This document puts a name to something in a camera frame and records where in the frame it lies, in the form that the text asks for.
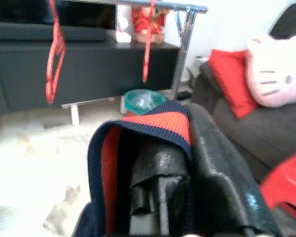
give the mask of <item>red figurine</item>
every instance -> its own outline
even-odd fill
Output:
[[[169,13],[169,11],[155,8],[152,14],[152,19],[150,19],[150,10],[150,7],[132,8],[132,21],[134,25],[133,40],[145,43],[151,24],[151,42],[163,43],[165,16]]]

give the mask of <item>television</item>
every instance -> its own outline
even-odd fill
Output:
[[[115,29],[116,6],[56,0],[66,40],[105,40]],[[48,0],[0,0],[0,40],[51,40]]]

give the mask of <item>white wall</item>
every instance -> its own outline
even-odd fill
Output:
[[[212,48],[236,51],[246,48],[246,41],[266,33],[280,14],[296,0],[164,0],[202,4],[209,8],[207,14],[198,14],[187,54],[186,65],[195,56],[209,56]],[[130,8],[119,6],[118,15],[130,16]],[[180,45],[173,13],[168,14],[165,40]]]

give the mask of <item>hello kitty pillow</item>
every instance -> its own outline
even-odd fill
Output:
[[[248,42],[247,86],[265,107],[296,103],[296,36],[275,40],[265,35]]]

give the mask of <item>small bin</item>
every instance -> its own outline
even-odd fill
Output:
[[[158,92],[152,90],[131,90],[125,94],[125,107],[127,115],[143,115],[166,99]]]

